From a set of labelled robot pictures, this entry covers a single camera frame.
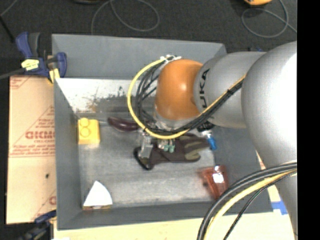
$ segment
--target clamp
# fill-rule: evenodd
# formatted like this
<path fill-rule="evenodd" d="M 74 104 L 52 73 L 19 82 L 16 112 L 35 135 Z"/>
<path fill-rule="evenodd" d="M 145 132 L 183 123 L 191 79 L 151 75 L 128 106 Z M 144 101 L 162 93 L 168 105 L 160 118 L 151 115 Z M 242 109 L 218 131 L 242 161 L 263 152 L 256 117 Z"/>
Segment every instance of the clamp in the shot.
<path fill-rule="evenodd" d="M 25 75 L 40 75 L 53 81 L 52 72 L 54 69 L 48 68 L 48 64 L 57 63 L 59 77 L 64 77 L 67 71 L 67 56 L 64 52 L 58 52 L 53 58 L 44 60 L 38 55 L 38 40 L 40 33 L 27 31 L 19 34 L 15 43 L 18 50 L 24 55 L 25 60 L 21 63 Z"/>

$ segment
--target blue clamp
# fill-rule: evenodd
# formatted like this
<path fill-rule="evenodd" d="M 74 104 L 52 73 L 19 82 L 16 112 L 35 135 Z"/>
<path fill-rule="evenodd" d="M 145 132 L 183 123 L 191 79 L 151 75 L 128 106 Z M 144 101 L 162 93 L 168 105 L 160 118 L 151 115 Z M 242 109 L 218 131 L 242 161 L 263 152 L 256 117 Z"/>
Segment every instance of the blue clamp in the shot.
<path fill-rule="evenodd" d="M 32 68 L 24 67 L 25 75 L 40 75 L 50 79 L 50 71 L 47 64 L 57 63 L 57 68 L 59 71 L 60 77 L 64 77 L 67 72 L 67 55 L 64 52 L 58 52 L 53 58 L 47 59 L 38 56 L 38 40 L 40 33 L 31 33 L 23 32 L 19 34 L 15 43 L 18 50 L 24 55 L 25 61 L 28 59 L 36 60 L 37 63 L 32 65 Z"/>

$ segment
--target wire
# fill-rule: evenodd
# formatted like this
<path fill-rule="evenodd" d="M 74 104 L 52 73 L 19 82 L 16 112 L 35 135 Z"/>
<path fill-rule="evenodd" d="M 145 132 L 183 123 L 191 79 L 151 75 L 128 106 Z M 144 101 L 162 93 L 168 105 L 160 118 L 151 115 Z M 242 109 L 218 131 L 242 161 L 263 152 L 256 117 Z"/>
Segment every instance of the wire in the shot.
<path fill-rule="evenodd" d="M 246 77 L 246 75 L 243 75 L 238 81 L 236 81 L 229 89 L 227 89 L 224 93 L 222 93 L 212 104 L 210 104 L 204 111 L 202 111 L 195 119 L 191 120 L 187 124 L 176 128 L 176 129 L 163 129 L 151 126 L 150 123 L 155 124 L 155 120 L 151 115 L 149 115 L 144 109 L 142 101 L 149 96 L 153 91 L 155 91 L 156 88 L 153 88 L 151 91 L 149 91 L 147 94 L 148 88 L 151 86 L 151 84 L 158 78 L 159 75 L 156 75 L 154 77 L 155 71 L 162 69 L 164 65 L 163 62 L 167 61 L 168 59 L 172 58 L 174 56 L 168 56 L 167 58 L 164 58 L 163 60 L 155 61 L 154 63 L 151 63 L 141 69 L 140 72 L 133 78 L 131 84 L 132 87 L 134 86 L 135 82 L 138 80 L 138 78 L 146 72 L 146 74 L 142 77 L 140 84 L 138 85 L 137 92 L 136 92 L 136 99 L 135 99 L 135 107 L 136 107 L 136 114 L 134 113 L 132 109 L 131 104 L 131 91 L 128 92 L 128 108 L 131 113 L 131 116 L 136 121 L 136 123 L 144 129 L 147 133 L 149 133 L 151 136 L 156 137 L 158 139 L 174 139 L 177 137 L 180 137 L 181 135 L 185 134 L 188 131 L 191 131 L 195 128 L 198 128 L 203 123 L 205 123 L 208 118 L 215 112 L 217 109 L 229 98 L 231 97 L 238 89 L 242 87 L 242 83 Z"/>
<path fill-rule="evenodd" d="M 131 102 L 131 93 L 132 90 L 136 84 L 136 81 L 138 80 L 138 78 L 144 73 L 146 72 L 148 69 L 152 68 L 153 66 L 156 66 L 164 61 L 166 61 L 168 58 L 170 58 L 171 56 L 167 56 L 167 57 L 163 57 L 159 60 L 156 60 L 152 63 L 150 63 L 149 65 L 145 66 L 144 68 L 142 68 L 133 78 L 133 80 L 130 83 L 129 89 L 128 89 L 128 95 L 127 95 L 127 106 L 129 109 L 129 112 L 132 116 L 132 118 L 134 119 L 134 121 L 142 128 L 144 129 L 148 134 L 150 134 L 152 137 L 155 138 L 159 138 L 159 139 L 163 139 L 163 140 L 170 140 L 170 139 L 175 139 L 180 137 L 181 135 L 185 134 L 186 132 L 188 132 L 189 129 L 176 133 L 176 134 L 172 134 L 172 135 L 168 135 L 168 136 L 163 136 L 157 133 L 152 132 L 151 130 L 149 130 L 140 120 L 139 118 L 136 116 L 133 108 L 132 108 L 132 102 Z"/>
<path fill-rule="evenodd" d="M 242 24 L 244 25 L 244 27 L 245 27 L 249 32 L 251 32 L 252 34 L 254 34 L 254 35 L 258 36 L 258 37 L 261 37 L 261 38 L 276 38 L 276 37 L 280 36 L 283 32 L 285 32 L 286 29 L 287 29 L 287 27 L 289 27 L 291 30 L 293 30 L 295 33 L 297 33 L 297 30 L 296 30 L 293 26 L 291 26 L 291 25 L 289 24 L 289 14 L 288 14 L 288 10 L 287 10 L 284 2 L 283 2 L 282 0 L 279 0 L 279 2 L 280 2 L 280 5 L 281 5 L 282 8 L 283 8 L 284 18 L 285 18 L 285 19 L 282 19 L 281 17 L 279 17 L 279 16 L 276 15 L 275 13 L 273 13 L 273 12 L 271 12 L 271 11 L 269 11 L 269 10 L 266 10 L 266 9 L 262 9 L 262 8 L 248 8 L 248 9 L 244 10 L 243 13 L 242 13 L 242 15 L 241 15 Z M 283 29 L 282 29 L 280 32 L 278 32 L 278 33 L 276 33 L 276 34 L 273 34 L 273 35 L 263 35 L 263 34 L 259 34 L 259 33 L 257 33 L 257 32 L 254 32 L 253 30 L 251 30 L 251 29 L 247 26 L 247 24 L 246 24 L 246 22 L 245 22 L 245 14 L 246 14 L 248 11 L 250 11 L 250 10 L 262 11 L 262 12 L 268 13 L 268 14 L 274 16 L 275 18 L 279 19 L 279 20 L 282 21 L 283 23 L 285 23 L 285 25 L 284 25 Z"/>
<path fill-rule="evenodd" d="M 16 69 L 16 70 L 13 70 L 9 73 L 4 73 L 2 75 L 0 75 L 0 80 L 1 79 L 5 79 L 5 78 L 8 78 L 8 77 L 11 77 L 13 75 L 18 75 L 18 74 L 21 74 L 24 72 L 24 69 L 23 68 L 20 68 L 20 69 Z"/>
<path fill-rule="evenodd" d="M 114 15 L 116 16 L 116 18 L 123 24 L 125 25 L 127 28 L 131 29 L 131 30 L 134 30 L 134 31 L 139 31 L 139 32 L 148 32 L 148 31 L 151 31 L 151 30 L 154 30 L 155 28 L 158 27 L 158 25 L 160 24 L 160 16 L 159 16 L 159 13 L 158 11 L 156 10 L 156 8 L 154 8 L 150 3 L 144 1 L 144 0 L 132 0 L 132 1 L 137 1 L 137 2 L 140 2 L 142 4 L 145 4 L 147 5 L 148 7 L 150 7 L 155 15 L 156 15 L 156 23 L 154 26 L 150 27 L 150 28 L 136 28 L 136 27 L 133 27 L 129 24 L 127 24 L 124 20 L 121 19 L 121 17 L 118 15 L 118 13 L 116 12 L 116 9 L 115 9 L 115 6 L 114 6 L 114 1 L 120 1 L 120 0 L 108 0 L 106 1 L 105 3 L 103 3 L 97 10 L 96 12 L 94 13 L 93 15 L 93 18 L 92 18 L 92 21 L 91 21 L 91 35 L 93 35 L 94 33 L 94 24 L 95 24 L 95 20 L 96 20 L 96 16 L 98 15 L 98 13 L 100 12 L 100 10 L 105 7 L 106 5 L 110 4 L 111 6 L 111 9 L 112 9 L 112 12 L 114 13 Z"/>
<path fill-rule="evenodd" d="M 249 194 L 249 191 L 255 191 L 254 189 L 247 187 L 252 184 L 261 183 L 264 180 L 267 180 L 267 177 L 273 177 L 273 176 L 279 176 L 281 173 L 288 173 L 289 171 L 293 171 L 297 169 L 297 163 L 290 163 L 290 164 L 284 164 L 284 165 L 278 165 L 275 167 L 267 168 L 264 170 L 259 170 L 257 172 L 251 173 L 244 178 L 236 181 L 233 185 L 231 185 L 221 196 L 220 198 L 211 206 L 211 208 L 208 210 L 207 214 L 202 220 L 202 223 L 200 225 L 198 235 L 197 235 L 197 240 L 203 240 L 205 237 L 205 234 L 207 232 L 208 226 L 212 226 L 212 219 L 214 215 L 213 221 L 216 221 L 220 216 L 222 216 L 223 213 L 226 211 L 222 211 L 221 209 L 216 212 L 216 210 L 220 207 L 221 204 L 225 204 L 224 207 L 226 208 L 226 200 L 229 199 L 229 203 L 227 205 L 231 205 L 232 202 L 236 202 L 237 199 L 241 198 L 240 195 Z M 240 190 L 243 188 L 246 188 L 243 192 L 239 193 Z M 237 194 L 234 199 L 230 199 L 234 193 L 239 193 Z"/>
<path fill-rule="evenodd" d="M 259 181 L 258 183 L 246 188 L 245 190 L 243 190 L 242 192 L 238 193 L 236 196 L 232 197 L 217 213 L 216 215 L 212 218 L 212 220 L 210 221 L 209 225 L 208 225 L 208 229 L 212 229 L 214 224 L 217 222 L 217 220 L 219 218 L 221 218 L 236 202 L 238 202 L 239 200 L 243 199 L 244 197 L 246 197 L 247 195 L 251 194 L 252 192 L 259 190 L 260 188 L 263 188 L 264 186 L 278 180 L 279 178 L 294 172 L 295 170 L 291 170 L 289 172 L 284 172 L 284 173 L 280 173 L 278 175 L 269 177 L 269 178 L 265 178 L 261 181 Z"/>
<path fill-rule="evenodd" d="M 18 0 L 14 0 L 7 9 L 5 9 L 2 13 L 0 13 L 0 16 L 5 15 L 16 4 L 17 1 Z"/>
<path fill-rule="evenodd" d="M 290 177 L 292 174 L 294 174 L 295 172 L 291 172 L 288 173 L 278 179 L 276 179 L 275 181 L 267 184 L 266 186 L 260 188 L 244 205 L 244 207 L 241 209 L 241 211 L 239 212 L 239 214 L 237 215 L 237 217 L 235 218 L 234 222 L 232 223 L 232 225 L 230 226 L 229 230 L 227 231 L 227 233 L 225 234 L 223 240 L 227 240 L 228 237 L 230 236 L 231 232 L 233 231 L 233 229 L 235 228 L 235 226 L 237 225 L 237 223 L 239 222 L 240 218 L 242 217 L 242 215 L 245 213 L 245 211 L 248 209 L 248 207 L 250 206 L 250 204 L 267 188 L 269 188 L 270 186 Z"/>

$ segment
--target yellow block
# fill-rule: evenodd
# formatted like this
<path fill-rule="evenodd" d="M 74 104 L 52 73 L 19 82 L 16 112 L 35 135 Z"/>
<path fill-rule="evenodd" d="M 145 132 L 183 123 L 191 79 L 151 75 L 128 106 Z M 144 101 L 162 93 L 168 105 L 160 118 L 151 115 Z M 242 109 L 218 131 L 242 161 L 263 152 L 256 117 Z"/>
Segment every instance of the yellow block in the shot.
<path fill-rule="evenodd" d="M 78 144 L 100 143 L 99 122 L 95 119 L 81 118 L 78 120 Z"/>

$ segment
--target red object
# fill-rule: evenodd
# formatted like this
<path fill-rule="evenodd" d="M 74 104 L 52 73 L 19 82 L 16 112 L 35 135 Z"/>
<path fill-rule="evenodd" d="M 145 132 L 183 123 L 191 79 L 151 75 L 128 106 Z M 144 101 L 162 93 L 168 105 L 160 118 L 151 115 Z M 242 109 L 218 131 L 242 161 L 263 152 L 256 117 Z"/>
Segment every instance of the red object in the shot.
<path fill-rule="evenodd" d="M 229 187 L 227 169 L 224 165 L 203 168 L 199 171 L 203 184 L 208 187 L 212 197 L 217 200 Z"/>

